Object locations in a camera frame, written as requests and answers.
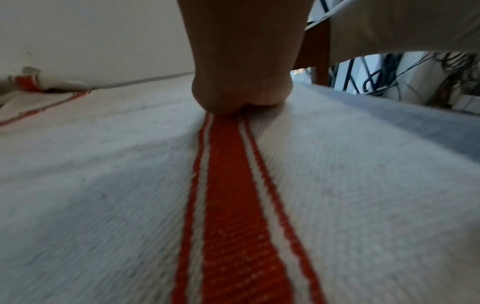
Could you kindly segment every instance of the skin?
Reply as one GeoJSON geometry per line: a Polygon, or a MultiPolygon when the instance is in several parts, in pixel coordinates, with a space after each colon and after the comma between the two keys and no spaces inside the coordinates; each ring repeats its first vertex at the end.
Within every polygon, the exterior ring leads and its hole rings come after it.
{"type": "Polygon", "coordinates": [[[193,96],[226,115],[282,103],[313,0],[178,0],[195,61],[193,96]]]}

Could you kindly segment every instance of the red and white fabric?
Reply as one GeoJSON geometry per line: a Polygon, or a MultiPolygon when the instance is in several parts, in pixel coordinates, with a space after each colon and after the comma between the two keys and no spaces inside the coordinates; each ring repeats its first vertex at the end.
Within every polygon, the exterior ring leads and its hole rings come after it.
{"type": "Polygon", "coordinates": [[[0,128],[0,302],[479,301],[478,118],[303,85],[220,118],[191,81],[0,128]]]}

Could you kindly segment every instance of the red stripe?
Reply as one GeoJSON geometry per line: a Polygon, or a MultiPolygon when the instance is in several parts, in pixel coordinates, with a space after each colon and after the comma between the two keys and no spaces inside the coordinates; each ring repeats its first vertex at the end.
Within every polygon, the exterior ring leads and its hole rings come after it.
{"type": "Polygon", "coordinates": [[[25,112],[21,112],[19,113],[17,116],[15,117],[12,117],[12,118],[9,118],[9,119],[6,119],[6,120],[2,120],[0,121],[0,128],[1,127],[4,127],[6,125],[9,125],[11,123],[14,123],[16,121],[19,121],[23,118],[27,118],[27,117],[30,117],[30,116],[33,116],[35,114],[38,114],[38,113],[41,113],[47,109],[50,109],[50,108],[53,108],[53,107],[56,107],[56,106],[59,106],[59,105],[62,105],[64,103],[67,103],[69,101],[72,101],[72,100],[75,100],[75,99],[78,99],[82,96],[85,96],[87,94],[89,94],[90,92],[78,92],[78,93],[74,93],[72,96],[68,97],[67,99],[65,100],[61,100],[59,102],[56,102],[56,103],[53,103],[51,105],[48,105],[48,106],[44,106],[44,107],[41,107],[41,108],[37,108],[37,109],[33,109],[33,110],[29,110],[29,111],[25,111],[25,112]]]}
{"type": "Polygon", "coordinates": [[[190,195],[185,211],[185,223],[183,226],[183,236],[181,239],[180,254],[178,256],[178,267],[175,276],[175,286],[171,298],[172,304],[186,303],[187,297],[185,291],[189,281],[189,257],[190,249],[192,247],[192,225],[194,223],[195,200],[199,189],[200,163],[204,154],[204,136],[205,128],[209,121],[209,115],[206,114],[203,126],[198,133],[198,152],[196,154],[195,162],[193,163],[193,178],[191,179],[190,195]]]}
{"type": "Polygon", "coordinates": [[[43,92],[42,88],[39,88],[34,83],[35,76],[15,76],[14,81],[27,92],[43,92]]]}
{"type": "Polygon", "coordinates": [[[282,226],[284,232],[285,232],[285,237],[290,243],[290,248],[292,252],[298,257],[300,260],[300,268],[305,276],[305,278],[308,280],[308,286],[310,288],[310,294],[311,294],[311,300],[314,303],[317,304],[326,304],[325,296],[322,292],[322,289],[320,287],[320,281],[317,278],[317,274],[314,271],[314,268],[312,266],[312,262],[310,261],[309,256],[307,255],[307,252],[305,251],[302,243],[300,242],[299,238],[295,234],[295,230],[293,229],[292,225],[290,224],[289,218],[286,215],[283,207],[282,200],[280,199],[280,195],[277,192],[277,187],[272,181],[272,178],[269,175],[269,171],[267,169],[267,166],[265,165],[265,162],[262,158],[262,155],[260,153],[260,150],[257,146],[257,143],[255,142],[255,139],[252,135],[252,132],[250,131],[250,124],[248,119],[245,117],[245,125],[246,125],[246,133],[248,136],[248,140],[250,141],[251,147],[253,149],[253,154],[255,155],[256,162],[258,164],[258,167],[260,169],[261,175],[263,177],[263,180],[265,181],[265,185],[268,189],[268,193],[271,197],[271,201],[273,203],[273,206],[275,208],[275,212],[279,218],[280,225],[282,226]]]}
{"type": "Polygon", "coordinates": [[[237,118],[216,117],[210,132],[202,294],[204,303],[293,302],[237,118]]]}

